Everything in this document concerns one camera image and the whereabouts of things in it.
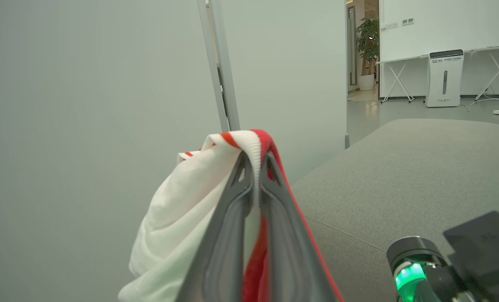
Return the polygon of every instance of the white plant pot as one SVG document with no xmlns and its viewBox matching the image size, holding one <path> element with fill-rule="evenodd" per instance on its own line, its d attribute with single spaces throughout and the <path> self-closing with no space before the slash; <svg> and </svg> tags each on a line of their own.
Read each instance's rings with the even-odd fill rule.
<svg viewBox="0 0 499 302">
<path fill-rule="evenodd" d="M 359 84 L 359 90 L 372 90 L 372 88 L 374 88 L 374 75 L 358 76 L 357 82 Z"/>
</svg>

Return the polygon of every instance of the wall socket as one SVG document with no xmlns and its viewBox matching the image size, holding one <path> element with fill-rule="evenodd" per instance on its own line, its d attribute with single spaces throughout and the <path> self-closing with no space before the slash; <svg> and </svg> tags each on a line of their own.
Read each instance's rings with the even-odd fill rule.
<svg viewBox="0 0 499 302">
<path fill-rule="evenodd" d="M 385 28 L 387 28 L 387 29 L 393 29 L 393 28 L 395 28 L 395 27 L 397 27 L 397 26 L 399 26 L 399 23 L 398 23 L 398 22 L 391 22 L 391 23 L 387 23 L 387 24 L 385 25 Z"/>
<path fill-rule="evenodd" d="M 410 18 L 410 19 L 404 19 L 402 20 L 402 25 L 410 25 L 410 24 L 413 24 L 414 23 L 414 19 L 413 18 Z"/>
</svg>

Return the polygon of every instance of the potted plant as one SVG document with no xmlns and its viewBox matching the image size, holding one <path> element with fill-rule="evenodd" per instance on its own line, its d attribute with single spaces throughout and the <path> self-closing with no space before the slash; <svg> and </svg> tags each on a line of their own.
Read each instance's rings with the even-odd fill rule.
<svg viewBox="0 0 499 302">
<path fill-rule="evenodd" d="M 363 58 L 361 76 L 358 77 L 359 90 L 372 90 L 374 87 L 374 67 L 380 52 L 379 21 L 375 17 L 361 19 L 362 25 L 355 29 L 359 33 L 357 49 Z"/>
</svg>

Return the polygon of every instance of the black camera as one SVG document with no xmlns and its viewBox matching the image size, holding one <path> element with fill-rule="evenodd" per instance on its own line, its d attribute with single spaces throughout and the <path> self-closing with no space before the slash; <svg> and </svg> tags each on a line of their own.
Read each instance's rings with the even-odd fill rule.
<svg viewBox="0 0 499 302">
<path fill-rule="evenodd" d="M 499 212 L 443 233 L 455 250 L 449 264 L 436 245 L 405 237 L 387 249 L 402 302 L 499 302 Z"/>
</svg>

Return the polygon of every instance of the green leaves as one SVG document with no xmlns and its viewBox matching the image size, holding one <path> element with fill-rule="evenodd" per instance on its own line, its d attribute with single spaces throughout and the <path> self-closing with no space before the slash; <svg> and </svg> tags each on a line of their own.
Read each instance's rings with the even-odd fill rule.
<svg viewBox="0 0 499 302">
<path fill-rule="evenodd" d="M 357 38 L 357 49 L 359 56 L 363 58 L 363 66 L 368 63 L 369 73 L 363 68 L 363 75 L 372 73 L 372 66 L 376 61 L 376 57 L 380 53 L 380 21 L 375 17 L 366 17 L 361 19 L 362 25 L 355 29 L 359 33 Z"/>
</svg>

